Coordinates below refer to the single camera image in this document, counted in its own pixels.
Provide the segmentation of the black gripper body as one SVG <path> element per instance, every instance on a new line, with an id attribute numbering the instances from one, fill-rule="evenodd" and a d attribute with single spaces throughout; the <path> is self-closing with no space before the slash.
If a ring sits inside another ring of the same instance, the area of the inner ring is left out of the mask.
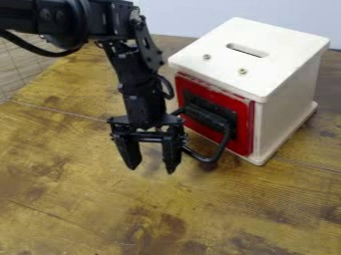
<path id="1" fill-rule="evenodd" d="M 116 146 L 138 146 L 140 142 L 183 145 L 183 120 L 167 113 L 163 98 L 124 98 L 124 107 L 127 113 L 107 120 Z"/>

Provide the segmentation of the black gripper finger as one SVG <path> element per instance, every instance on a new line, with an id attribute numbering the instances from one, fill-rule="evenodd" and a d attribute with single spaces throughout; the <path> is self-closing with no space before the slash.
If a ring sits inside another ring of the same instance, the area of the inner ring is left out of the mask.
<path id="1" fill-rule="evenodd" d="M 139 142 L 129 135 L 113 135 L 113 142 L 128 169 L 135 170 L 143 157 Z"/>
<path id="2" fill-rule="evenodd" d="M 184 132 L 182 127 L 170 127 L 163 138 L 163 162 L 167 173 L 172 174 L 180 164 L 182 146 L 184 143 Z"/>

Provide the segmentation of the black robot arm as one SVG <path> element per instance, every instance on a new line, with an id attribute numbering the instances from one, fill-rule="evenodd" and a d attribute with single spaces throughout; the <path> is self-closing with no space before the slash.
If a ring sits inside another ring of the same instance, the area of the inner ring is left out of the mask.
<path id="1" fill-rule="evenodd" d="M 174 97 L 160 76 L 164 64 L 140 8 L 127 0 L 0 0 L 0 37 L 51 58 L 93 42 L 105 52 L 119 79 L 127 113 L 108 118 L 111 137 L 128 168 L 143 160 L 140 144 L 158 142 L 167 172 L 180 163 L 183 120 L 167 113 Z"/>

